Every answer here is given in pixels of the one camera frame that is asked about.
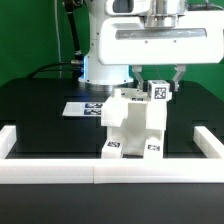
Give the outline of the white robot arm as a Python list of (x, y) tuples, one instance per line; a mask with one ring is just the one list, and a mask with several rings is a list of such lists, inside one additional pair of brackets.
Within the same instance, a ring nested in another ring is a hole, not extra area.
[(187, 0), (88, 0), (96, 60), (102, 65), (175, 65), (224, 59), (224, 8)]

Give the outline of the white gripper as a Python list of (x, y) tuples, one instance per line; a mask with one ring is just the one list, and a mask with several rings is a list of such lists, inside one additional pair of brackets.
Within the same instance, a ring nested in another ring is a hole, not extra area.
[(183, 64), (218, 63), (224, 58), (224, 11), (190, 11), (173, 28), (147, 28), (136, 17), (104, 21), (98, 59), (106, 65), (133, 65), (138, 88), (148, 90), (141, 65), (175, 66), (170, 91), (177, 92), (186, 72)]

